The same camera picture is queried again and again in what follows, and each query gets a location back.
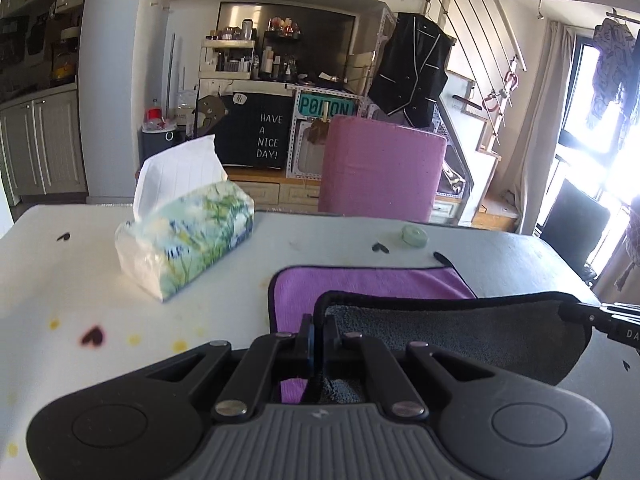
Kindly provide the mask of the purple and grey towel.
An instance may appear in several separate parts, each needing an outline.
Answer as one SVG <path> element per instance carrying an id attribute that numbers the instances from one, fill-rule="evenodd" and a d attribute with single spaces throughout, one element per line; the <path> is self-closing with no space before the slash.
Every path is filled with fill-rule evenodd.
<path id="1" fill-rule="evenodd" d="M 272 332 L 297 332 L 305 315 L 324 307 L 342 333 L 359 332 L 394 351 L 410 341 L 557 385 L 587 349 L 590 328 L 559 314 L 573 296 L 535 292 L 478 298 L 444 256 L 423 269 L 289 266 L 268 288 Z"/>

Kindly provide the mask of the round green tape measure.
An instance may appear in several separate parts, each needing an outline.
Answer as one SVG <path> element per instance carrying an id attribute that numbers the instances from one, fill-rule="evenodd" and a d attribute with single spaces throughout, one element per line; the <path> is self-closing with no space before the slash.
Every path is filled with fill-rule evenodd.
<path id="1" fill-rule="evenodd" d="M 415 248 L 423 248 L 428 243 L 428 236 L 424 229 L 412 224 L 406 224 L 402 227 L 401 238 L 406 244 Z"/>

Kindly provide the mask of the floral tissue pack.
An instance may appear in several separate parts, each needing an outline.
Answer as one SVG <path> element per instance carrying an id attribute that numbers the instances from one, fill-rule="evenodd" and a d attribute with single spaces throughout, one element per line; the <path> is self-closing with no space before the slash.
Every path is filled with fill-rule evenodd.
<path id="1" fill-rule="evenodd" d="M 229 179 L 211 134 L 149 157 L 132 213 L 115 232 L 120 268 L 164 302 L 250 237 L 255 203 Z"/>

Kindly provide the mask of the pink chair back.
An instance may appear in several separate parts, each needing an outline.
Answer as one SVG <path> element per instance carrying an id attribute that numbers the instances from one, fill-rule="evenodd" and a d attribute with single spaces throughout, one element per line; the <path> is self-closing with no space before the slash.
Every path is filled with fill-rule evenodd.
<path id="1" fill-rule="evenodd" d="M 426 223 L 446 147 L 438 134 L 337 116 L 326 138 L 318 211 Z"/>

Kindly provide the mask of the grey trash bin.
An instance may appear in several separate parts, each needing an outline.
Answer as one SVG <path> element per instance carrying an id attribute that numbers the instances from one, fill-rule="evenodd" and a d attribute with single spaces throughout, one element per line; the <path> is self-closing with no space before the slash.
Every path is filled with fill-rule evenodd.
<path id="1" fill-rule="evenodd" d="M 186 126 L 169 124 L 157 127 L 144 124 L 139 132 L 140 162 L 174 148 L 186 140 Z"/>

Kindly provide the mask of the teal potion sign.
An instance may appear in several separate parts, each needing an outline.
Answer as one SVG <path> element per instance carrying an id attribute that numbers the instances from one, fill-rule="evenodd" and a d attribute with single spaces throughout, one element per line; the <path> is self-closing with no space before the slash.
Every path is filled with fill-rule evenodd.
<path id="1" fill-rule="evenodd" d="M 328 118 L 335 116 L 354 116 L 358 110 L 358 102 L 340 96 L 303 93 L 298 100 L 297 113 L 312 118 Z"/>

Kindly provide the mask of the black vest with white trim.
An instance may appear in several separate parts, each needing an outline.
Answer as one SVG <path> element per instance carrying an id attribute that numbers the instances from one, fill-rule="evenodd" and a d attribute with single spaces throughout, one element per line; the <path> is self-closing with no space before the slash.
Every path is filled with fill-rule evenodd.
<path id="1" fill-rule="evenodd" d="M 401 114 L 413 128 L 431 125 L 448 76 L 454 40 L 421 14 L 400 12 L 368 91 L 387 116 Z"/>

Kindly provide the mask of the white shelf rack with bottles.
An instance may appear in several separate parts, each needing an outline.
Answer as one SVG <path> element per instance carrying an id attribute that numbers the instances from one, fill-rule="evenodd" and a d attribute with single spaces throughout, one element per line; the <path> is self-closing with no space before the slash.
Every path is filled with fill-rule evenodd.
<path id="1" fill-rule="evenodd" d="M 201 42 L 198 78 L 250 80 L 255 57 L 253 40 Z"/>

